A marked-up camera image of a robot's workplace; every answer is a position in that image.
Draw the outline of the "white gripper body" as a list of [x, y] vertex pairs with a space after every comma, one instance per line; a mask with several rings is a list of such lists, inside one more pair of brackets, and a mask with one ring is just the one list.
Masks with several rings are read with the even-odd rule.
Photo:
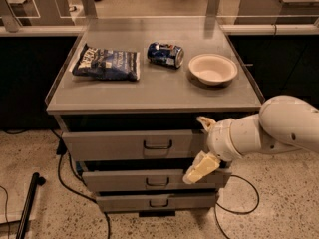
[[208, 130], [207, 147], [209, 152], [222, 161], [234, 161], [241, 158], [231, 139], [230, 129], [234, 119], [215, 123]]

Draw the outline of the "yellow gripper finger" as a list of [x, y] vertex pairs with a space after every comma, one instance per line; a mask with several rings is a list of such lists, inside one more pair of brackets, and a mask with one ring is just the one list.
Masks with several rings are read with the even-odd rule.
[[205, 176], [216, 171], [220, 167], [220, 159], [212, 153], [201, 151], [194, 159], [191, 167], [183, 176], [183, 182], [186, 184], [195, 184]]
[[202, 125], [206, 132], [210, 132], [216, 125], [216, 121], [207, 117], [197, 117], [196, 120]]

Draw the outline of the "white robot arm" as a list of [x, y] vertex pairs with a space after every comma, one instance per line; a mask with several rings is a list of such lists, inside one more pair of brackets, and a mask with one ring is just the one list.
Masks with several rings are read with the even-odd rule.
[[267, 100], [255, 115], [241, 119], [215, 121], [197, 119], [207, 133], [207, 151], [200, 152], [183, 177], [195, 184], [247, 154], [277, 154], [294, 149], [319, 152], [319, 111], [307, 102], [291, 96]]

